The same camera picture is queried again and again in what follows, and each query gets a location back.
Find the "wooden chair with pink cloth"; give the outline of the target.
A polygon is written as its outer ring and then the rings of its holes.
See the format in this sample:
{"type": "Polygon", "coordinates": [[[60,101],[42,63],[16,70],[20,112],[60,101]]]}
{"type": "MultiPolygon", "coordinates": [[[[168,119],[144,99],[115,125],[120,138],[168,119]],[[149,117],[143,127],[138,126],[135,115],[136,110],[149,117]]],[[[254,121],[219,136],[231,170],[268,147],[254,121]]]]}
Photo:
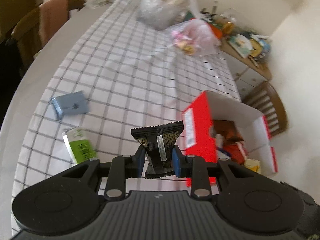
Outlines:
{"type": "Polygon", "coordinates": [[[71,11],[81,10],[85,4],[86,0],[49,0],[27,13],[16,24],[9,42],[17,46],[25,70],[71,18],[71,11]]]}

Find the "white sideboard cabinet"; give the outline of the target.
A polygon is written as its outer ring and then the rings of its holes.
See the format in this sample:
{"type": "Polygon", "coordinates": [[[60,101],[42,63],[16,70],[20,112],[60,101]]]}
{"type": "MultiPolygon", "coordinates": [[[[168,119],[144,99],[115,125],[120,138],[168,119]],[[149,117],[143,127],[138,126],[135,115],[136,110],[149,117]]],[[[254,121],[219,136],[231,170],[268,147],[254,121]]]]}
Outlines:
{"type": "Polygon", "coordinates": [[[255,66],[249,58],[242,58],[226,40],[222,40],[220,50],[226,59],[241,99],[248,96],[262,82],[271,80],[272,75],[267,64],[255,66]]]}

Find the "large clear plastic bag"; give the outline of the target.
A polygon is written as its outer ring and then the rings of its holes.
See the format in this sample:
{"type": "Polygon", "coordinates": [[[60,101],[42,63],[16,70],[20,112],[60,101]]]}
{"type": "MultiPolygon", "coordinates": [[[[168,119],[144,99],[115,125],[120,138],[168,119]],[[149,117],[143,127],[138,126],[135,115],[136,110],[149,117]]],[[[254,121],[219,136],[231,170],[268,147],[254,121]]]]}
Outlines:
{"type": "Polygon", "coordinates": [[[187,0],[140,0],[137,19],[156,30],[172,26],[185,11],[187,0]]]}

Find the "black snack packet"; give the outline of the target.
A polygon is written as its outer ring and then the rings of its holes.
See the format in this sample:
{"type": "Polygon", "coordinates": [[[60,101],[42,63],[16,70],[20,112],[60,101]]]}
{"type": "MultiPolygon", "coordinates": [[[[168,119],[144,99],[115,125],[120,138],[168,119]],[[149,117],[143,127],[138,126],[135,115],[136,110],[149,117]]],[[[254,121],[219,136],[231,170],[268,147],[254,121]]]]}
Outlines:
{"type": "Polygon", "coordinates": [[[175,174],[172,151],[183,130],[182,121],[131,130],[133,138],[146,150],[149,162],[145,172],[146,179],[157,179],[175,174]]]}

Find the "pink clear snack bag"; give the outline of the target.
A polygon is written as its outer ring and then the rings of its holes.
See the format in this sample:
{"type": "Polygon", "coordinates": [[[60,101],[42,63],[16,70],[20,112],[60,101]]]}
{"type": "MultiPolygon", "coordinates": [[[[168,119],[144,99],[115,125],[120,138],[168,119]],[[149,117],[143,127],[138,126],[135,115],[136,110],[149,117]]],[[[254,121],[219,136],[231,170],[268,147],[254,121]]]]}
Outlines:
{"type": "Polygon", "coordinates": [[[189,56],[215,55],[221,45],[209,24],[192,19],[172,27],[172,44],[189,56]]]}

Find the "wooden slatted chair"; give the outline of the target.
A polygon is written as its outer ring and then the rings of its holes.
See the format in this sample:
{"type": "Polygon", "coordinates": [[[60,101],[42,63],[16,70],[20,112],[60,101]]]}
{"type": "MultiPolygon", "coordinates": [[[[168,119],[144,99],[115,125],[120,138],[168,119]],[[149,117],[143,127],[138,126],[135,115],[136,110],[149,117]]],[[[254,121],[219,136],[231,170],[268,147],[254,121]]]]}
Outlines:
{"type": "Polygon", "coordinates": [[[285,107],[269,82],[264,81],[255,87],[242,102],[263,113],[271,137],[286,131],[288,120],[285,107]]]}

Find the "light blue snack packet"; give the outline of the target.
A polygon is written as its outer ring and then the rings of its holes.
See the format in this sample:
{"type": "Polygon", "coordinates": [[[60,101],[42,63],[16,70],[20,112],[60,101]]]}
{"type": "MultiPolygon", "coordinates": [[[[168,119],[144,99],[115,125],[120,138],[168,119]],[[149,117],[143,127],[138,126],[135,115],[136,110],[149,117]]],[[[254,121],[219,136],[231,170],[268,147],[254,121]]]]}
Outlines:
{"type": "Polygon", "coordinates": [[[53,106],[56,119],[59,121],[66,115],[89,112],[89,105],[83,91],[52,97],[50,103],[53,106]]]}

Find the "amber glass jar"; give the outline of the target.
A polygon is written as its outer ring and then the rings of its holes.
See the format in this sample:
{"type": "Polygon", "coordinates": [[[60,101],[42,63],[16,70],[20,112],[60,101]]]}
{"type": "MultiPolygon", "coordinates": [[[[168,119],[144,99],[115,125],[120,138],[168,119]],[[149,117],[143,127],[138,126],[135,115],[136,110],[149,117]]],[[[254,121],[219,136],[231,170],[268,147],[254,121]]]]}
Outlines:
{"type": "Polygon", "coordinates": [[[233,29],[234,29],[234,22],[229,20],[223,24],[221,31],[223,35],[229,35],[232,33],[233,29]]]}

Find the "red orange snack packet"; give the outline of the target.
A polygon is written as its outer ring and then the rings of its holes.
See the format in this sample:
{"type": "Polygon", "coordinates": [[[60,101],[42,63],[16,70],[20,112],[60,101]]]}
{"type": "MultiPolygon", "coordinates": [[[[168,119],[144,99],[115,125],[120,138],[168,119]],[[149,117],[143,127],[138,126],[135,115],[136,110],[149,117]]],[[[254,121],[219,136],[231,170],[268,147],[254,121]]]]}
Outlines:
{"type": "Polygon", "coordinates": [[[222,148],[229,153],[231,160],[239,165],[243,165],[247,159],[247,151],[244,142],[236,142],[234,144],[224,145],[222,148]]]}

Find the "green white snack packet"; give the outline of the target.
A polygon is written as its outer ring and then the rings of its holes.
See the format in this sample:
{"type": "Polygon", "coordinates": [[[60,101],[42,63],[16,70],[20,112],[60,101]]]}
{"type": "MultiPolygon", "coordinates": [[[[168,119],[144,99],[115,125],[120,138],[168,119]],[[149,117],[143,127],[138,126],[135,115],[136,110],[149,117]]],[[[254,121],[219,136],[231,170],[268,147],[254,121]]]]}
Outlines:
{"type": "Polygon", "coordinates": [[[86,131],[81,126],[63,131],[62,138],[75,165],[90,159],[97,159],[97,154],[86,131]]]}

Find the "red cardboard box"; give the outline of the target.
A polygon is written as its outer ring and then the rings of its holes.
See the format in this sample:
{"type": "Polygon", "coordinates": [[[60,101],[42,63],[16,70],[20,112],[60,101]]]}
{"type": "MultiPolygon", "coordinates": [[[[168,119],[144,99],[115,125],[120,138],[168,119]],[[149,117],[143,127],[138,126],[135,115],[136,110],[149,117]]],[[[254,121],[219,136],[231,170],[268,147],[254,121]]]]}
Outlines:
{"type": "Polygon", "coordinates": [[[183,112],[184,152],[207,162],[227,158],[259,174],[278,172],[261,111],[216,92],[202,92],[183,112]]]}

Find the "cream patterned snack packet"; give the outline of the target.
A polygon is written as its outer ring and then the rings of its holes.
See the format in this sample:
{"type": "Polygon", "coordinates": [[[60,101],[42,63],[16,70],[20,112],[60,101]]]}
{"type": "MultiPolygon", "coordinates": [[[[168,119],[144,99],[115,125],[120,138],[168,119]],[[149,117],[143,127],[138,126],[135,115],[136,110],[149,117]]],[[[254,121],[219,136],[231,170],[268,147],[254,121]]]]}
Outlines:
{"type": "Polygon", "coordinates": [[[260,161],[258,161],[258,160],[247,158],[244,162],[244,166],[251,171],[254,171],[258,174],[261,174],[260,161]]]}

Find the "white checkered tablecloth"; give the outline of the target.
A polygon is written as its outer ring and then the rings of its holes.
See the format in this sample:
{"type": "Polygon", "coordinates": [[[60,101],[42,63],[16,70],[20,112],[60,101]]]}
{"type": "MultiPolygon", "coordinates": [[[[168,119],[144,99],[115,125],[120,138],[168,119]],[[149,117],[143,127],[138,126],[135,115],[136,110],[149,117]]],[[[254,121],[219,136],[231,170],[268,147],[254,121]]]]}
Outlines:
{"type": "Polygon", "coordinates": [[[117,0],[80,37],[49,81],[29,123],[12,195],[73,166],[62,132],[81,126],[97,157],[134,154],[131,129],[181,120],[203,91],[240,96],[221,53],[188,56],[168,33],[137,19],[139,0],[117,0]],[[57,120],[50,99],[83,91],[89,112],[57,120]]]}

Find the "orange lidded container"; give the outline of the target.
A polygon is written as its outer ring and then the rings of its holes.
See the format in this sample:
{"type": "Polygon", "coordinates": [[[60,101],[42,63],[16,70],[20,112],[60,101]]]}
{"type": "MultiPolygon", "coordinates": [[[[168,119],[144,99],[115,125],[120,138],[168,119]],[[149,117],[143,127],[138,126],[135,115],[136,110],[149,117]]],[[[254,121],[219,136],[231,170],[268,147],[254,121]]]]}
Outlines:
{"type": "Polygon", "coordinates": [[[214,24],[212,23],[208,23],[208,25],[210,26],[213,34],[218,38],[218,39],[222,39],[223,38],[223,33],[222,31],[214,24]]]}

